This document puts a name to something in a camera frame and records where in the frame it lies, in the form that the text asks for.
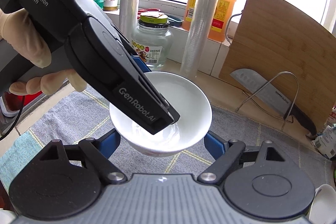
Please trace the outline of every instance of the roll of plastic film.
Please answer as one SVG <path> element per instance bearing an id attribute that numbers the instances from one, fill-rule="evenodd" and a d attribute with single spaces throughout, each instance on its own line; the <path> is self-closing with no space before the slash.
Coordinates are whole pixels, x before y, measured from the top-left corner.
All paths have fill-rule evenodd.
<path id="1" fill-rule="evenodd" d="M 218 0 L 196 0 L 180 75 L 194 80 Z"/>
<path id="2" fill-rule="evenodd" d="M 139 0 L 120 0 L 119 29 L 131 41 L 132 31 L 137 26 Z"/>

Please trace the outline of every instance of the gray cloth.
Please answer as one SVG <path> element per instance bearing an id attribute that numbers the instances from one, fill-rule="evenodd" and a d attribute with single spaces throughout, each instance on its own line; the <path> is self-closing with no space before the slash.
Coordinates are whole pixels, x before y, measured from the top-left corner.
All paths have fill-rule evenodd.
<path id="1" fill-rule="evenodd" d="M 53 139 L 61 139 L 64 144 L 75 144 L 83 138 L 99 138 L 113 128 L 108 108 L 109 102 L 92 87 L 88 87 L 82 93 L 73 92 L 63 98 L 29 132 L 41 146 Z M 261 145 L 264 140 L 272 140 L 307 173 L 315 187 L 331 183 L 331 162 L 319 153 L 248 117 L 214 105 L 212 111 L 210 129 L 223 139 L 238 139 L 246 145 Z M 203 140 L 174 156 L 154 158 L 137 152 L 122 138 L 110 161 L 127 176 L 132 173 L 193 173 L 197 176 L 214 159 L 205 149 Z"/>

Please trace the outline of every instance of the bottle label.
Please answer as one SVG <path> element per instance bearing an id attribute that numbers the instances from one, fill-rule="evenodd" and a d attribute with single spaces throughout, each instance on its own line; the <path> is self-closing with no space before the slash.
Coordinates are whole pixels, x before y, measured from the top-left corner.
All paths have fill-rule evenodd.
<path id="1" fill-rule="evenodd" d="M 146 64 L 155 65 L 158 63 L 162 52 L 162 46 L 146 46 L 132 40 L 132 47 L 137 52 L 137 54 L 139 54 L 141 60 Z"/>
<path id="2" fill-rule="evenodd" d="M 215 15 L 213 17 L 210 30 L 221 32 L 223 28 L 226 27 L 224 25 L 224 21 L 225 21 L 225 16 L 226 16 L 229 6 L 230 6 L 229 1 L 218 0 Z"/>
<path id="3" fill-rule="evenodd" d="M 194 15 L 196 0 L 188 0 L 188 2 L 189 2 L 189 6 L 188 6 L 187 17 L 185 18 L 185 20 L 191 22 L 191 20 L 193 19 L 193 15 Z"/>

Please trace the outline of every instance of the red label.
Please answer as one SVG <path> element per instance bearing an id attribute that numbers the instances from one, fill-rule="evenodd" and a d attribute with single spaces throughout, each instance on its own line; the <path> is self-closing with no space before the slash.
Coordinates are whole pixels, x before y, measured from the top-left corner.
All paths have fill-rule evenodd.
<path id="1" fill-rule="evenodd" d="M 218 19 L 213 19 L 211 25 L 216 27 L 216 28 L 223 29 L 224 22 L 220 21 Z"/>

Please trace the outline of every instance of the hand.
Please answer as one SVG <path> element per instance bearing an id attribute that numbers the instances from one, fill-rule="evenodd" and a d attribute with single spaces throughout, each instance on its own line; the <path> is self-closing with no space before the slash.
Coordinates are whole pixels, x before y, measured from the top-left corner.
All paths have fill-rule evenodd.
<path id="1" fill-rule="evenodd" d="M 28 12 L 21 9 L 11 14 L 5 14 L 0 10 L 0 39 L 7 40 L 13 48 L 23 57 L 31 61 L 35 66 L 44 68 L 51 63 L 51 52 L 36 31 Z M 9 87 L 9 91 L 16 95 L 35 94 L 40 90 L 46 94 L 54 94 L 69 79 L 75 90 L 81 92 L 86 89 L 86 82 L 73 69 L 35 77 L 27 83 L 15 82 Z"/>

